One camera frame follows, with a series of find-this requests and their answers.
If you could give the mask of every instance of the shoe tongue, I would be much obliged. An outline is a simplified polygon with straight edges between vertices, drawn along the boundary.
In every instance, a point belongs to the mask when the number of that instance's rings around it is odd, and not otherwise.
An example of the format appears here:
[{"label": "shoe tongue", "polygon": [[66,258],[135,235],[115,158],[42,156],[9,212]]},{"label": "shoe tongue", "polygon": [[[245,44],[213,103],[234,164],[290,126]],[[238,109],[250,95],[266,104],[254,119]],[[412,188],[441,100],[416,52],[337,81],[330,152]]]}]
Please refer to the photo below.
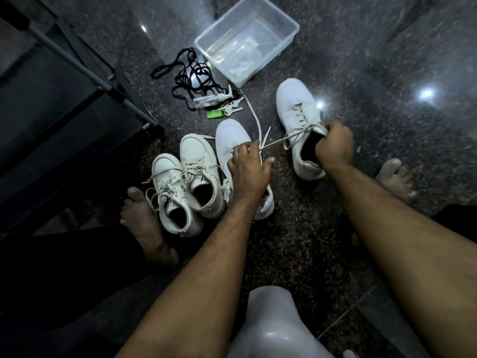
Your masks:
[{"label": "shoe tongue", "polygon": [[180,209],[180,204],[175,203],[173,200],[168,199],[165,203],[165,215],[169,217],[172,211]]},{"label": "shoe tongue", "polygon": [[207,181],[204,176],[195,176],[194,179],[190,182],[190,192],[194,193],[195,189],[199,186],[208,185],[209,181]]}]

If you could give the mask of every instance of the shoe insole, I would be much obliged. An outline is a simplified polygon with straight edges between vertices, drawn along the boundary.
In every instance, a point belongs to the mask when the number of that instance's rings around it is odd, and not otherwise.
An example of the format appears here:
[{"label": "shoe insole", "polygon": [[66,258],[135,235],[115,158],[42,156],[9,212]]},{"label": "shoe insole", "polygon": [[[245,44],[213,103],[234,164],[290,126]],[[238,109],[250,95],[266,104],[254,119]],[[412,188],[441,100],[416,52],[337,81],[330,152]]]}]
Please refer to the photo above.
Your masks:
[{"label": "shoe insole", "polygon": [[212,185],[207,184],[197,187],[192,194],[201,206],[205,206],[212,198],[214,190],[212,189]]},{"label": "shoe insole", "polygon": [[323,135],[317,132],[310,132],[310,135],[306,139],[305,143],[303,144],[303,148],[301,149],[301,159],[303,161],[318,163],[318,159],[315,155],[315,147],[323,137]]},{"label": "shoe insole", "polygon": [[187,225],[187,215],[182,207],[171,211],[171,213],[169,214],[169,218],[180,229],[185,228],[185,226]]}]

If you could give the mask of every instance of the forearm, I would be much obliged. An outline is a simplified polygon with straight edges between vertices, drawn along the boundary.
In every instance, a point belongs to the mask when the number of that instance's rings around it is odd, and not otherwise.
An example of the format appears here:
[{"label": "forearm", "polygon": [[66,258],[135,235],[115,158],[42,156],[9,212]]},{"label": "forearm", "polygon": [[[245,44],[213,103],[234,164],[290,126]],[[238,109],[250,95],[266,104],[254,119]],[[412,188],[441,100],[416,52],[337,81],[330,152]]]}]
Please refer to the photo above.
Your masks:
[{"label": "forearm", "polygon": [[477,245],[392,197],[349,165],[327,171],[356,232],[439,355],[473,353]]},{"label": "forearm", "polygon": [[156,300],[119,357],[221,357],[228,347],[257,203],[233,201]]}]

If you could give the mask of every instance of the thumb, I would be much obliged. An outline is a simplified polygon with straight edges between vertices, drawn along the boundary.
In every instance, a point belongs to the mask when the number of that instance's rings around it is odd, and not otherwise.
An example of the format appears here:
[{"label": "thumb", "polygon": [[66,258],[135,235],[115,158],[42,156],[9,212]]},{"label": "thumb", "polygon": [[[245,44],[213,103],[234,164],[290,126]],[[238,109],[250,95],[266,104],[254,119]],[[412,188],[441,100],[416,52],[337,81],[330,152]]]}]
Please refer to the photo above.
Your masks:
[{"label": "thumb", "polygon": [[275,157],[271,157],[267,159],[265,162],[263,162],[263,170],[265,171],[266,174],[271,173],[271,168],[273,164],[275,163]]}]

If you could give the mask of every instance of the black cord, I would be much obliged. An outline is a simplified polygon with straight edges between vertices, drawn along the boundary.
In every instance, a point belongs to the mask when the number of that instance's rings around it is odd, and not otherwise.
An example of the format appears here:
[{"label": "black cord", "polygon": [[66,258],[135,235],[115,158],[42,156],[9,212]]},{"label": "black cord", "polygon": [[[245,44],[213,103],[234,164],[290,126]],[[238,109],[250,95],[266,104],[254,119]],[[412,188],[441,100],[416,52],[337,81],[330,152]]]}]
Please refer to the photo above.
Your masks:
[{"label": "black cord", "polygon": [[[187,64],[179,60],[184,53],[187,53]],[[171,64],[160,65],[155,68],[151,73],[151,78],[153,80],[158,80],[164,75],[169,74],[176,66],[182,66],[182,69],[175,77],[176,86],[172,88],[172,96],[176,99],[184,100],[189,110],[194,111],[196,109],[189,106],[189,102],[185,96],[174,94],[177,89],[185,89],[189,94],[190,99],[194,99],[194,95],[192,94],[193,92],[200,93],[202,96],[206,96],[207,92],[210,90],[217,94],[229,93],[228,89],[222,88],[220,84],[214,80],[210,68],[205,63],[199,63],[197,61],[197,54],[193,47],[182,49],[177,54],[176,60],[174,60]],[[197,82],[199,83],[199,87],[197,88],[192,86],[191,78],[194,74],[196,76]],[[206,76],[204,81],[200,80],[200,76],[202,75]]]}]

